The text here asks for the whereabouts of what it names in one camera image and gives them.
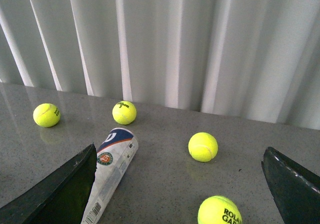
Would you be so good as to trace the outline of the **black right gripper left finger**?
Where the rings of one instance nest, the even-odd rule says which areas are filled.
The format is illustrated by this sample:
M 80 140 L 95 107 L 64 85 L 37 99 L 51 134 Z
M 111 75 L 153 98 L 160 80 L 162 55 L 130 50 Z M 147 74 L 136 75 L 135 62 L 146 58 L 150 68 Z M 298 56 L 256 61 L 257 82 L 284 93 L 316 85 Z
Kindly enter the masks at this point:
M 79 224 L 97 169 L 93 144 L 0 209 L 2 224 Z

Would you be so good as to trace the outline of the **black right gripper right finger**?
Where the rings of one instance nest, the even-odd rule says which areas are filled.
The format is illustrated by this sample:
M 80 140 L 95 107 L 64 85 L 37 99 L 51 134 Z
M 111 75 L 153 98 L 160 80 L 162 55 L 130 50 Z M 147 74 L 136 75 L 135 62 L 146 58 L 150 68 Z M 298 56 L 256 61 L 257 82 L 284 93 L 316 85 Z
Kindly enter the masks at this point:
M 285 224 L 320 222 L 320 177 L 273 147 L 261 162 L 275 205 Z

